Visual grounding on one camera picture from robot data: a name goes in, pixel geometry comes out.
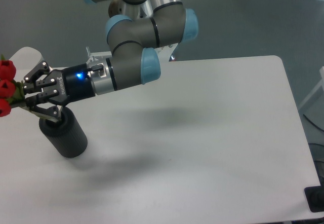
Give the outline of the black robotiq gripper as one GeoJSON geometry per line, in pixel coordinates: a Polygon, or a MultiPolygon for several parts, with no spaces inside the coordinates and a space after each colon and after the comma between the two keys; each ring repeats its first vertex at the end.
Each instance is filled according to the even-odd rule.
{"type": "Polygon", "coordinates": [[[23,91],[24,94],[40,92],[24,98],[25,109],[40,119],[54,123],[62,120],[65,105],[95,96],[86,64],[51,71],[44,60],[24,77],[23,91]],[[40,107],[45,103],[52,106],[40,107]]]}

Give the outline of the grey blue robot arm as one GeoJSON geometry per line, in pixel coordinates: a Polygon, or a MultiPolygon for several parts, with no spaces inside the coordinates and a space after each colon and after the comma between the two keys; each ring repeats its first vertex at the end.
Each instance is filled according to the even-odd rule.
{"type": "MultiPolygon", "coordinates": [[[[85,0],[99,3],[107,0],[85,0]]],[[[158,80],[157,48],[193,40],[198,20],[181,0],[121,0],[140,9],[132,15],[125,9],[105,25],[111,57],[62,70],[40,61],[24,77],[23,108],[40,118],[58,122],[61,109],[71,102],[158,80]]]]}

